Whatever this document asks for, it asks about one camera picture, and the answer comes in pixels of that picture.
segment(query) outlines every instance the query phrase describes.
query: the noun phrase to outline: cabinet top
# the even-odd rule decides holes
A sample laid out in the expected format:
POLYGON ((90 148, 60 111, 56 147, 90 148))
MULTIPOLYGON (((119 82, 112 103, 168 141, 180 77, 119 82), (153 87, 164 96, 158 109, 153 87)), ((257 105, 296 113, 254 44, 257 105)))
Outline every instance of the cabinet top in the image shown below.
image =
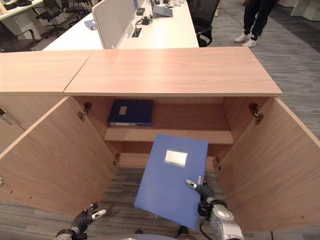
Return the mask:
POLYGON ((246 47, 0 54, 0 95, 276 97, 246 47))
POLYGON ((63 94, 93 50, 0 54, 0 95, 63 94))
POLYGON ((95 50, 64 93, 133 97, 282 94, 247 47, 95 50))

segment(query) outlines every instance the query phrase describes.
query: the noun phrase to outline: cabinet door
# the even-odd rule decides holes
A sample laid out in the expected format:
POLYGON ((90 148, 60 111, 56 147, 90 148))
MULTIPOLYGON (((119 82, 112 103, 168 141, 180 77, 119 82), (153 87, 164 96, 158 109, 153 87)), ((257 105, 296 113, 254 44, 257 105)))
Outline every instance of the cabinet door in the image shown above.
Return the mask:
POLYGON ((11 122, 10 119, 6 118, 5 121, 0 117, 0 153, 15 139, 17 139, 23 132, 24 130, 18 125, 11 122))
POLYGON ((245 232, 319 225, 320 141, 279 98, 260 112, 218 172, 229 209, 245 232))
POLYGON ((81 107, 65 97, 0 154, 0 198, 74 217, 99 201, 117 167, 81 107))
POLYGON ((63 95, 4 95, 0 96, 0 108, 26 130, 63 97, 63 95))

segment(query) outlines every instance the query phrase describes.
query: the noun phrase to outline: wooden panel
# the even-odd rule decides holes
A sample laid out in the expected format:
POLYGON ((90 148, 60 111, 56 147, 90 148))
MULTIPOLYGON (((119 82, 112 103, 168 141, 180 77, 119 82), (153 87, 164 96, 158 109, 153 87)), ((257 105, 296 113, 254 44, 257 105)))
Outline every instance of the wooden panel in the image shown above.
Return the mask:
POLYGON ((115 158, 117 157, 117 154, 122 153, 123 151, 123 141, 105 141, 105 144, 115 158))
POLYGON ((92 103, 91 110, 87 116, 95 130, 103 139, 108 128, 107 119, 115 98, 107 96, 77 96, 76 100, 82 108, 84 108, 86 102, 92 103))
POLYGON ((0 55, 0 93, 62 95, 92 52, 85 50, 3 53, 0 55))
MULTIPOLYGON (((119 164, 121 167, 126 168, 144 168, 147 165, 149 154, 151 152, 153 142, 119 142, 108 141, 111 145, 121 145, 121 154, 119 158, 119 164)), ((217 155, 222 154, 223 151, 229 149, 230 145, 215 145, 209 144, 208 157, 206 159, 206 170, 214 172, 214 159, 217 155)))
POLYGON ((0 118, 0 153, 12 144, 23 132, 24 130, 18 125, 8 125, 2 118, 0 118))
POLYGON ((194 138, 212 144, 233 143, 221 104, 156 103, 151 127, 110 126, 104 139, 153 142, 157 134, 194 138))
MULTIPOLYGON (((119 164, 122 168, 145 168, 149 159, 147 153, 121 153, 119 164)), ((214 172, 214 157, 208 156, 206 158, 206 171, 214 172)))
POLYGON ((74 217, 99 201, 117 167, 81 108, 65 97, 0 154, 0 198, 74 217))
POLYGON ((157 96, 117 96, 116 99, 153 100, 157 104, 221 104, 224 97, 157 97, 157 96))
POLYGON ((95 50, 64 92, 132 97, 282 94, 246 47, 95 50))
POLYGON ((254 118, 249 110, 249 104, 257 103, 262 107, 267 99, 267 97, 225 97, 223 99, 223 111, 234 141, 237 141, 254 118))
POLYGON ((0 96, 0 107, 25 130, 56 105, 63 96, 0 96))
POLYGON ((261 112, 218 172, 228 207, 244 232, 318 225, 320 141, 278 98, 261 112))

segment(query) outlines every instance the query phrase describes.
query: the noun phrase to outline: white sneaker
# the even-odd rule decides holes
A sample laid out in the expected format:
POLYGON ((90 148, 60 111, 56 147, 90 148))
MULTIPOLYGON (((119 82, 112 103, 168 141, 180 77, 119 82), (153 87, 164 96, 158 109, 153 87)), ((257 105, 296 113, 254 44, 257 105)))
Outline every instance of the white sneaker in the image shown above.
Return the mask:
POLYGON ((237 37, 234 41, 236 43, 243 43, 244 41, 247 41, 250 39, 250 34, 245 35, 243 32, 239 37, 237 37))
POLYGON ((255 45, 257 45, 257 40, 250 39, 245 44, 242 44, 242 47, 253 48, 255 45))

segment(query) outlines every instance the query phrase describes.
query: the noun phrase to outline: white label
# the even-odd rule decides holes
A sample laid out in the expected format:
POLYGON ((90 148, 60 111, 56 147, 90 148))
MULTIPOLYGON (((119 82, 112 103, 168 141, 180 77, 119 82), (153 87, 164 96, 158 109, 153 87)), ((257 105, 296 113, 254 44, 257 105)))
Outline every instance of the white label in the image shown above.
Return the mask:
POLYGON ((126 115, 127 114, 127 106, 121 106, 120 107, 120 111, 119 111, 119 115, 126 115))
POLYGON ((126 122, 114 122, 112 125, 115 125, 115 126, 130 126, 130 124, 126 123, 126 122))
POLYGON ((180 166, 185 166, 187 161, 188 153, 167 150, 165 155, 165 162, 178 164, 180 166))

